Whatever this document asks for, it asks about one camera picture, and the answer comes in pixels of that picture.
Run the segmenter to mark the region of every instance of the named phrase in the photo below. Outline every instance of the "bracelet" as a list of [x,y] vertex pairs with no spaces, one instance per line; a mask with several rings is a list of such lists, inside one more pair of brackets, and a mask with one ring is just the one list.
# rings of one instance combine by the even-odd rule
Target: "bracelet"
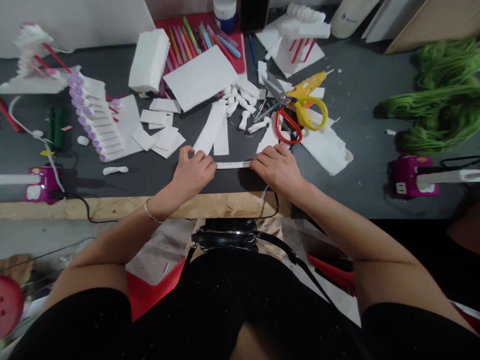
[[147,214],[148,217],[149,217],[150,219],[152,219],[154,222],[159,223],[159,224],[163,224],[163,221],[158,221],[158,220],[157,220],[156,218],[154,218],[154,217],[152,216],[152,214],[150,213],[149,208],[147,207],[147,204],[149,203],[149,200],[150,200],[150,199],[148,199],[147,201],[145,201],[145,205],[143,206],[143,208],[145,209],[146,214]]

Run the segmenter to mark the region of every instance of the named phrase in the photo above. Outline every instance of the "hand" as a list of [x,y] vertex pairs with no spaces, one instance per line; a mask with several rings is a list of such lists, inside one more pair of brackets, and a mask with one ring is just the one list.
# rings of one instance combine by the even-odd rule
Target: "hand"
[[284,144],[267,146],[250,162],[250,169],[273,190],[289,199],[306,183],[295,157]]
[[176,166],[171,187],[182,194],[183,202],[186,202],[203,190],[212,181],[217,170],[217,163],[211,156],[198,151],[191,159],[189,154],[194,154],[191,146],[180,149],[180,157]]

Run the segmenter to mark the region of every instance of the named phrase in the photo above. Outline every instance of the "person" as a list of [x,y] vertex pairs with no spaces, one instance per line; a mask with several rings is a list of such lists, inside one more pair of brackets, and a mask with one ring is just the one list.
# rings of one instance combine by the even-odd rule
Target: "person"
[[466,359],[478,354],[478,335],[415,257],[307,182],[283,144],[265,148],[250,168],[353,260],[359,335],[278,259],[235,249],[197,256],[176,288],[132,323],[125,264],[161,222],[214,178],[213,159],[193,153],[191,146],[182,147],[172,181],[73,259],[10,359],[45,353],[50,359],[145,360]]

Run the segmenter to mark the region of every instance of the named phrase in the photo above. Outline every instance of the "floor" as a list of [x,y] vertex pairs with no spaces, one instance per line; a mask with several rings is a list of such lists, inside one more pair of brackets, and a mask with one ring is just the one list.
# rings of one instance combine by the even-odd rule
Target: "floor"
[[[97,234],[111,224],[92,224],[86,220],[0,220],[0,259],[15,254],[29,253],[42,256],[67,247],[61,252],[48,255],[68,259],[83,248]],[[145,244],[135,258],[127,264],[129,272],[151,285],[158,284],[163,277],[185,256],[185,247],[195,226],[194,220],[170,219],[166,221]],[[306,220],[282,219],[283,240],[305,261],[306,254],[329,254],[341,256],[342,252],[331,245],[328,237]],[[301,268],[288,266],[304,284],[320,295],[320,292]],[[360,325],[357,300],[338,289],[322,277],[315,277],[336,306],[354,323]]]

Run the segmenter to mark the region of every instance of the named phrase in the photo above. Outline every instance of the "white cable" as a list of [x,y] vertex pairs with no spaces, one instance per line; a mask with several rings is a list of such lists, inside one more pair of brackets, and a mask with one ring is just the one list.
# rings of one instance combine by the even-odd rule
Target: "white cable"
[[51,47],[53,49],[53,51],[55,51],[56,53],[64,53],[64,54],[71,54],[75,51],[75,49],[73,50],[60,50],[60,49],[57,49],[55,47]]
[[42,139],[41,137],[36,137],[29,129],[27,129],[20,121],[18,121],[17,118],[13,114],[14,106],[17,103],[17,101],[20,100],[20,98],[21,98],[21,96],[17,96],[11,101],[10,105],[8,106],[8,114],[13,119],[13,121],[15,121],[23,130],[25,130],[27,133],[29,133],[34,139],[38,139],[42,143],[45,144],[46,155],[48,156],[48,161],[50,161],[50,166],[53,169],[53,174],[55,175],[56,183],[58,184],[58,187],[60,188],[62,193],[64,193],[65,189],[62,186],[62,183],[60,183],[59,173],[57,172],[57,168],[55,167],[54,160],[52,158],[52,152],[50,151],[49,144],[47,143],[47,141],[45,139]]

